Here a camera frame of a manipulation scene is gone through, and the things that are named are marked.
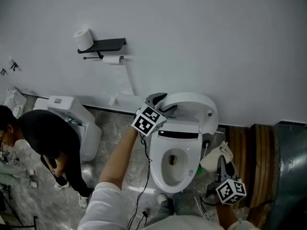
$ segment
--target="black shelf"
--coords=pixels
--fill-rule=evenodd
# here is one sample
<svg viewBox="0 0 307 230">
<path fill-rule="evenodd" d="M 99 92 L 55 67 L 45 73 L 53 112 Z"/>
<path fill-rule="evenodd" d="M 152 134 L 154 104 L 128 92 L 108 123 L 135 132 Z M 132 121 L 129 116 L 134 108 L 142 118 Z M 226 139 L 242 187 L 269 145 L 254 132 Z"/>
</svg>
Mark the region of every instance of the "black shelf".
<svg viewBox="0 0 307 230">
<path fill-rule="evenodd" d="M 120 51 L 123 48 L 123 45 L 126 44 L 125 38 L 116 38 L 116 39 L 107 39 L 107 40 L 98 40 L 94 41 L 92 47 L 87 50 L 79 50 L 79 54 L 85 53 L 96 53 L 96 52 L 110 52 L 110 51 Z"/>
</svg>

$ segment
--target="black hair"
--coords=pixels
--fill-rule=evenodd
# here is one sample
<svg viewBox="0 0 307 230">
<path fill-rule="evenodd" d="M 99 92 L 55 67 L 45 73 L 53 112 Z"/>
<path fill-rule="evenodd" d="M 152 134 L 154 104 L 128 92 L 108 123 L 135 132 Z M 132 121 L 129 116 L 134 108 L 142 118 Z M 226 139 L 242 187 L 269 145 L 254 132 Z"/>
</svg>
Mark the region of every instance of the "black hair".
<svg viewBox="0 0 307 230">
<path fill-rule="evenodd" d="M 17 118 L 14 117 L 10 108 L 0 105 L 0 130 L 7 131 L 8 125 L 17 125 Z"/>
</svg>

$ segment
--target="person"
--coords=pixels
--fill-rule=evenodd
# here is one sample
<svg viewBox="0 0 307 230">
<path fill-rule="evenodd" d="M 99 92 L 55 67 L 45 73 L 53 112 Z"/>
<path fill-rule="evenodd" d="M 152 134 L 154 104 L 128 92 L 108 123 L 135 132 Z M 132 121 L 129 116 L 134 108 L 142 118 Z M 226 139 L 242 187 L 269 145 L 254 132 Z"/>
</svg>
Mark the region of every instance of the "person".
<svg viewBox="0 0 307 230">
<path fill-rule="evenodd" d="M 79 137 L 62 118 L 46 110 L 33 110 L 17 120 L 8 107 L 1 105 L 0 139 L 10 147 L 25 139 L 53 174 L 55 189 L 71 185 L 78 192 L 79 205 L 87 207 L 90 190 L 81 175 Z"/>
<path fill-rule="evenodd" d="M 31 176 L 35 175 L 34 170 L 24 170 L 0 161 L 0 184 L 16 186 L 25 185 L 37 188 Z"/>
<path fill-rule="evenodd" d="M 125 136 L 114 148 L 103 168 L 89 207 L 79 223 L 78 230 L 124 230 L 128 229 L 128 216 L 121 192 L 122 182 L 129 164 L 137 130 L 128 127 Z M 208 229 L 255 229 L 247 221 L 238 221 L 229 205 L 216 207 L 220 225 L 188 211 L 180 203 L 180 194 L 174 194 L 173 203 L 166 195 L 158 196 L 161 208 L 157 217 L 146 224 L 146 230 L 208 230 Z"/>
</svg>

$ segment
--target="white cloth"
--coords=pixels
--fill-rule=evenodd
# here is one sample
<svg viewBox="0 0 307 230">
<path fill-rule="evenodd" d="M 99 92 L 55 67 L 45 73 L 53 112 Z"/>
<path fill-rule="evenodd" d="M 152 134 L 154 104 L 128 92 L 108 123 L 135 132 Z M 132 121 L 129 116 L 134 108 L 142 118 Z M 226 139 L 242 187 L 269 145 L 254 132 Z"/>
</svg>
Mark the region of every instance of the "white cloth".
<svg viewBox="0 0 307 230">
<path fill-rule="evenodd" d="M 128 216 L 121 190 L 111 183 L 99 183 L 82 218 L 78 230 L 125 230 Z M 220 230 L 216 222 L 196 216 L 170 216 L 150 225 L 146 230 Z M 238 222 L 233 229 L 249 230 L 255 227 L 247 222 Z"/>
<path fill-rule="evenodd" d="M 208 172 L 217 171 L 217 162 L 220 156 L 224 156 L 226 163 L 229 163 L 233 158 L 233 154 L 227 144 L 223 141 L 220 146 L 214 148 L 201 161 L 201 167 Z"/>
</svg>

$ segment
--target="white toilet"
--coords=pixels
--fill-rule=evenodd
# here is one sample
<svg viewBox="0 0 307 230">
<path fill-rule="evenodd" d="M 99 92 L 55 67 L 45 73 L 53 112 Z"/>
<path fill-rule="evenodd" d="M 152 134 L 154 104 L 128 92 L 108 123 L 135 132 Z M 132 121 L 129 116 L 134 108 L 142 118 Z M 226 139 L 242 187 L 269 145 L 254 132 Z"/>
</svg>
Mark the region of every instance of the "white toilet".
<svg viewBox="0 0 307 230">
<path fill-rule="evenodd" d="M 91 161 L 96 157 L 102 130 L 95 124 L 95 117 L 74 97 L 38 98 L 33 110 L 48 110 L 70 124 L 79 136 L 82 161 Z"/>
<path fill-rule="evenodd" d="M 177 193 L 194 178 L 201 159 L 202 135 L 215 133 L 218 113 L 209 97 L 193 92 L 168 95 L 158 105 L 162 110 L 173 105 L 178 109 L 152 134 L 151 173 L 159 188 Z"/>
</svg>

